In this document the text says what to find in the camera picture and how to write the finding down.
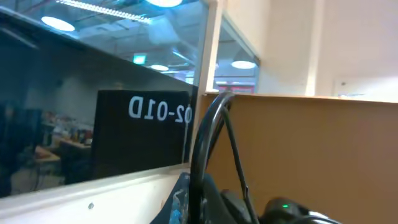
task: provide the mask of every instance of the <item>window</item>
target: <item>window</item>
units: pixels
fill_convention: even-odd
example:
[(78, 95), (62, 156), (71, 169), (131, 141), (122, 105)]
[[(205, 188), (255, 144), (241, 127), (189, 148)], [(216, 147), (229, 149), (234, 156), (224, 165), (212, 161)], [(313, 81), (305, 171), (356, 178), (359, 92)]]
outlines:
[(0, 197), (187, 162), (207, 6), (0, 2)]
[(223, 19), (218, 43), (217, 64), (213, 88), (235, 93), (255, 93), (259, 74), (259, 61)]

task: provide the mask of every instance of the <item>ceiling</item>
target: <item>ceiling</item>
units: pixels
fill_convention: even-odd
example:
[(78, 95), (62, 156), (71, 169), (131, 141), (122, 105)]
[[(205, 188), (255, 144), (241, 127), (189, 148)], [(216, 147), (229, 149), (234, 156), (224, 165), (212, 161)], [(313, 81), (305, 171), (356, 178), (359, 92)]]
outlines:
[[(184, 0), (173, 8), (153, 6), (145, 0), (83, 0), (82, 2), (150, 18), (150, 25), (99, 14), (56, 3), (55, 0), (0, 0), (0, 6), (17, 11), (37, 21), (54, 10), (67, 8), (75, 31), (66, 34), (88, 45), (132, 61), (134, 53), (147, 53), (144, 66), (166, 65), (171, 71), (191, 77), (201, 54), (206, 26), (206, 6), (197, 0)], [(254, 71), (239, 70), (230, 64), (241, 46), (221, 29), (217, 77), (253, 77)]]

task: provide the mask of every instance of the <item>glass panel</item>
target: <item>glass panel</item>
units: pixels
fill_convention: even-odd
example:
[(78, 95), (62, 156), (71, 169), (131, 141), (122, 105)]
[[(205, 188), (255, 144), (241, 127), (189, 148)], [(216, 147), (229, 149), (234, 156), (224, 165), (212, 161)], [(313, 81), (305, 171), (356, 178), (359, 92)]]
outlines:
[(221, 23), (213, 88), (255, 93), (259, 61), (226, 19)]
[(1, 6), (0, 197), (188, 161), (206, 5)]

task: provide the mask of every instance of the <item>cable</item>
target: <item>cable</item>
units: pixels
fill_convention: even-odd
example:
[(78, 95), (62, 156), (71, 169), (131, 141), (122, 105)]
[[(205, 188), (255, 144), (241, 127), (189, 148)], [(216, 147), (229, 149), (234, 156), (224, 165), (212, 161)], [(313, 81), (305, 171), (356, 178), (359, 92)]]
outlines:
[(295, 220), (293, 220), (291, 222), (288, 222), (287, 224), (299, 224), (299, 223), (301, 223), (302, 221), (305, 221), (305, 220), (318, 220), (318, 221), (328, 222), (328, 223), (331, 223), (331, 224), (341, 224), (338, 221), (330, 220), (328, 218), (318, 217), (318, 216), (315, 216), (315, 215), (309, 215), (309, 216), (305, 216), (305, 217), (296, 218)]

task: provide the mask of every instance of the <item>02-01d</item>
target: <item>02-01d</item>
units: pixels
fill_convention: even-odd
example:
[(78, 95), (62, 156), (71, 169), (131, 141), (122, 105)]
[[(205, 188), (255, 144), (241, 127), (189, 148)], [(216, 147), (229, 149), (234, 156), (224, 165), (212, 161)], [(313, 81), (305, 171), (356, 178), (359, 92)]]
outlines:
[[(141, 113), (142, 113), (142, 103), (144, 101), (144, 98), (141, 96), (133, 96), (130, 100), (130, 104), (129, 104), (129, 115), (132, 118), (138, 118), (141, 119)], [(134, 104), (138, 103), (138, 109), (137, 111), (133, 110)], [(148, 112), (147, 114), (144, 116), (144, 119), (154, 119), (154, 115), (153, 115), (153, 107), (154, 105), (156, 105), (156, 101), (153, 99), (149, 100), (149, 104), (148, 104)], [(161, 101), (158, 105), (157, 105), (157, 114), (156, 114), (156, 118), (159, 121), (164, 121), (167, 116), (174, 116), (175, 113), (174, 112), (169, 112), (169, 106), (167, 105), (167, 102)], [(179, 105), (177, 107), (177, 118), (175, 119), (175, 122), (177, 123), (189, 123), (192, 120), (192, 108), (190, 106), (187, 107), (187, 109), (185, 110), (184, 106)]]

